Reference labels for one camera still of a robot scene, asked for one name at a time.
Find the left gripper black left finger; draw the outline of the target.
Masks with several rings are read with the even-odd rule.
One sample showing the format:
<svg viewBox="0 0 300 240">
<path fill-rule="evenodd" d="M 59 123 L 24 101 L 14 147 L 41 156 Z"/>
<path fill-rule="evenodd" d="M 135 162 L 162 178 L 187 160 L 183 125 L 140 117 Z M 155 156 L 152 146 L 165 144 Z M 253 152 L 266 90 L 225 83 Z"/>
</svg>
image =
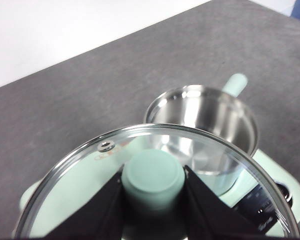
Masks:
<svg viewBox="0 0 300 240">
<path fill-rule="evenodd" d="M 62 224 L 67 240 L 120 240 L 123 232 L 121 173 L 110 180 Z"/>
</svg>

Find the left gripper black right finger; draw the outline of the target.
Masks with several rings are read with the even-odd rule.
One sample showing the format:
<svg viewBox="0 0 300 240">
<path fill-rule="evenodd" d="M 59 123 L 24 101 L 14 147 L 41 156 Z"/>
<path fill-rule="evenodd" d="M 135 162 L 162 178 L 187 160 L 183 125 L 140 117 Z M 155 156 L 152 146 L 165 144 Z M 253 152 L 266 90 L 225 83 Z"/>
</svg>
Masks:
<svg viewBox="0 0 300 240">
<path fill-rule="evenodd" d="M 184 216 L 189 240 L 256 240 L 265 235 L 227 206 L 187 165 Z"/>
</svg>

